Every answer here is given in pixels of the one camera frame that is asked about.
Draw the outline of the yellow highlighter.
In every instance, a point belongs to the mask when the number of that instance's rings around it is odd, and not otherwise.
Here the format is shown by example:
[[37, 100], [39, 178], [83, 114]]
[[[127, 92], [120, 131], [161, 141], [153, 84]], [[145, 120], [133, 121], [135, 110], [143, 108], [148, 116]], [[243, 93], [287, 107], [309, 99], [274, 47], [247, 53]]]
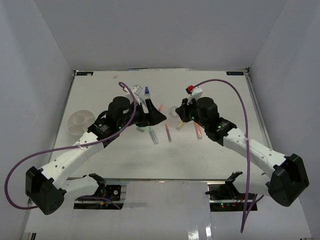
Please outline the yellow highlighter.
[[175, 128], [179, 131], [185, 125], [184, 122], [180, 122]]

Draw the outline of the green marker cap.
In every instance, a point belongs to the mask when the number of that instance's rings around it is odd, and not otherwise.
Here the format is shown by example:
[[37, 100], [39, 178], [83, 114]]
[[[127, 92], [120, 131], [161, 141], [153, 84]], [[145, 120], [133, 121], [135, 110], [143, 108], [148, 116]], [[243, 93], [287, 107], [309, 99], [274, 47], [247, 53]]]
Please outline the green marker cap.
[[137, 127], [136, 129], [137, 129], [139, 132], [142, 132], [142, 133], [145, 131], [145, 129], [144, 129], [144, 128], [141, 128], [141, 127]]

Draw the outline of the pink highlighter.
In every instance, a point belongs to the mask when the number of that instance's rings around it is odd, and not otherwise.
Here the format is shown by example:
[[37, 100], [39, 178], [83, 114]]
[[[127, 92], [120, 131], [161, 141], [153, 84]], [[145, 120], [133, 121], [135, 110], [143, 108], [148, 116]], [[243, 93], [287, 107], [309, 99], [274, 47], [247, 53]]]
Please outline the pink highlighter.
[[196, 137], [198, 140], [201, 140], [202, 139], [202, 130], [201, 130], [201, 127], [195, 122], [194, 123], [194, 127], [195, 127], [195, 132], [196, 132]]

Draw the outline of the green marker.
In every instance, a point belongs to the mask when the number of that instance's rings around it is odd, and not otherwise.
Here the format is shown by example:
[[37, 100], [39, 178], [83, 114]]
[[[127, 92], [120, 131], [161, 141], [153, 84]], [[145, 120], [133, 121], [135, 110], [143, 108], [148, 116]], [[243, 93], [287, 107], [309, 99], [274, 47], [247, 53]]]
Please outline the green marker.
[[159, 140], [158, 140], [158, 137], [157, 137], [156, 132], [154, 131], [154, 129], [152, 127], [149, 127], [148, 128], [148, 132], [149, 132], [149, 135], [150, 135], [153, 143], [155, 145], [157, 145], [159, 143]]

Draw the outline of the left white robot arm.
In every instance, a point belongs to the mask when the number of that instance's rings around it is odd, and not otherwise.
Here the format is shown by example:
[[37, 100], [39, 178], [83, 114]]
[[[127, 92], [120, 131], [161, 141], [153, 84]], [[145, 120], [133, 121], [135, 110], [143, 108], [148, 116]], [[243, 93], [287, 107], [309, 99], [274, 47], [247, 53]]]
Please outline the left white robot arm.
[[155, 126], [167, 118], [152, 103], [146, 100], [147, 112], [138, 102], [117, 96], [102, 112], [88, 130], [62, 155], [37, 169], [34, 166], [26, 172], [26, 195], [45, 214], [54, 213], [66, 199], [102, 199], [107, 185], [96, 173], [70, 180], [69, 177], [93, 155], [104, 150], [119, 137], [125, 126]]

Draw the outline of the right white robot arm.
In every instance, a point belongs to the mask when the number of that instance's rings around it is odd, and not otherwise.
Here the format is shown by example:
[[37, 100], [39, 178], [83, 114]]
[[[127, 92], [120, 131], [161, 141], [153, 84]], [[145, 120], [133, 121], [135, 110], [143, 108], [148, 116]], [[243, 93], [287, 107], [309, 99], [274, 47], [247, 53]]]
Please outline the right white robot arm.
[[270, 180], [261, 184], [262, 194], [289, 207], [309, 186], [303, 159], [297, 154], [285, 155], [248, 139], [234, 123], [220, 116], [218, 107], [210, 97], [198, 100], [184, 98], [175, 112], [184, 123], [193, 121], [204, 129], [213, 142], [243, 157], [265, 173]]

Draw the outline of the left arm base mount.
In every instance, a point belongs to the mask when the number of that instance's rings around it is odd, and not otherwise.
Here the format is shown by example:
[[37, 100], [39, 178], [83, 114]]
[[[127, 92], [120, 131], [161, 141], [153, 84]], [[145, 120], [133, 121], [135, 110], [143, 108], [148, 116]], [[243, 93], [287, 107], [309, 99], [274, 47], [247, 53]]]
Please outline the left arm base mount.
[[119, 184], [108, 184], [104, 178], [96, 173], [88, 175], [98, 183], [93, 195], [76, 199], [73, 208], [76, 210], [121, 210], [124, 206], [125, 192]]

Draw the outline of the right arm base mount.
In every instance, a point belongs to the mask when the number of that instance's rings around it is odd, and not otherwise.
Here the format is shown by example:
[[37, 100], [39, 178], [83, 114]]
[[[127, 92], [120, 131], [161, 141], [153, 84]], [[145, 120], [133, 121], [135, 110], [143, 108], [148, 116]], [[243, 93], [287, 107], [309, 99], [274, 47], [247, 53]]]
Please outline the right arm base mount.
[[205, 194], [209, 198], [209, 207], [214, 212], [242, 212], [245, 206], [245, 190], [238, 191], [235, 180], [243, 172], [233, 172], [226, 180], [208, 182]]

